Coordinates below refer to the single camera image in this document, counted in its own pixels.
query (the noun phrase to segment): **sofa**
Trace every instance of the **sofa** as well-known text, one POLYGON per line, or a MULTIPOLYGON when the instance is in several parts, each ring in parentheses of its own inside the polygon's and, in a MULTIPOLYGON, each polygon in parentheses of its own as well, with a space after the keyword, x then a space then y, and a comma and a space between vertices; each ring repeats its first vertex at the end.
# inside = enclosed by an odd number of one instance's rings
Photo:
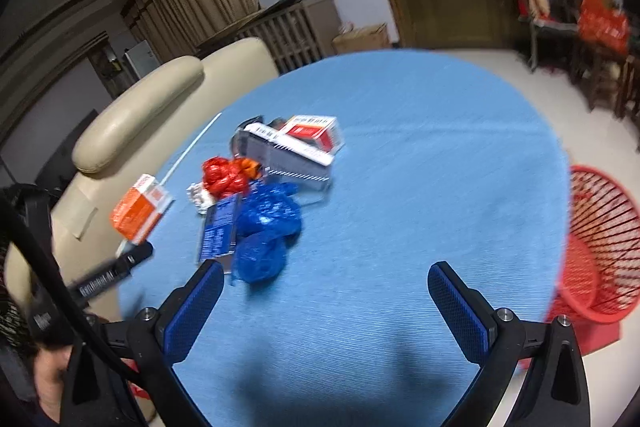
MULTIPOLYGON (((109 215, 140 174, 155 174, 197 129, 227 105, 278 76, 264 43, 243 39, 199 60, 179 57, 114 100, 82 134, 73 151, 78 173, 53 208, 53 252, 65 283, 114 257, 122 237, 109 215)), ((11 247, 6 285, 25 309, 30 269, 11 247)), ((91 311, 121 320, 116 290, 91 311)))

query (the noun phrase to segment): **metal bolt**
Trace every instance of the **metal bolt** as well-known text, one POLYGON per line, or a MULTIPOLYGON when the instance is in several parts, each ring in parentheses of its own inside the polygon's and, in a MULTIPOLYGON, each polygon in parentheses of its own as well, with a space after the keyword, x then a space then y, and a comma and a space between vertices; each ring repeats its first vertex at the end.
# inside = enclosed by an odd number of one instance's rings
POLYGON ((560 323, 561 326, 571 326, 571 321, 566 315, 558 315, 558 317, 556 317, 556 320, 560 323))
POLYGON ((498 318, 502 322, 509 322, 513 320, 513 312, 508 308, 500 308, 498 310, 498 318))
POLYGON ((140 312, 140 318, 144 321, 150 321, 152 318, 156 316, 155 308, 143 308, 140 312))

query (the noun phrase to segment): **red plastic basket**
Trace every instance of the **red plastic basket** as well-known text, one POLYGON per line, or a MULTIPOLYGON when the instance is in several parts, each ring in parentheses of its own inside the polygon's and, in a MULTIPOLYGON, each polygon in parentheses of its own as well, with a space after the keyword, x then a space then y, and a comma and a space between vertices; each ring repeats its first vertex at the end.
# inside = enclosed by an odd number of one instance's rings
POLYGON ((611 324, 640 296, 640 217, 622 186, 573 166, 572 218, 561 281, 549 317, 611 324))

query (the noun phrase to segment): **red plastic bag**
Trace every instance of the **red plastic bag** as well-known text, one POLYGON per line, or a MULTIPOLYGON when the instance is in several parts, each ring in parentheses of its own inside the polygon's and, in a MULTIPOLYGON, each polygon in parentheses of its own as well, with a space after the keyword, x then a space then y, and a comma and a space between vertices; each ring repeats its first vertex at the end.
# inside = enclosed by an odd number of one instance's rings
POLYGON ((249 180, 260 176, 258 163, 249 158, 227 160, 220 156, 210 158, 202 164, 202 182, 214 198, 221 200, 242 192, 249 192, 249 180))
POLYGON ((578 33, 582 40, 628 55, 629 21, 620 10, 607 7, 606 0, 582 1, 578 33))

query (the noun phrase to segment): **person's hand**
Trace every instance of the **person's hand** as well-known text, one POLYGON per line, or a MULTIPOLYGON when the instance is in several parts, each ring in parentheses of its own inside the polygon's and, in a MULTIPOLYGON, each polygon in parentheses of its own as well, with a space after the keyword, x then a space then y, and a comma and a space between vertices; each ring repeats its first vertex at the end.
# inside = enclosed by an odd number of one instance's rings
POLYGON ((54 422, 60 422, 64 388, 63 375, 71 356, 71 346, 50 351, 40 348, 33 361, 33 378, 40 407, 54 422))

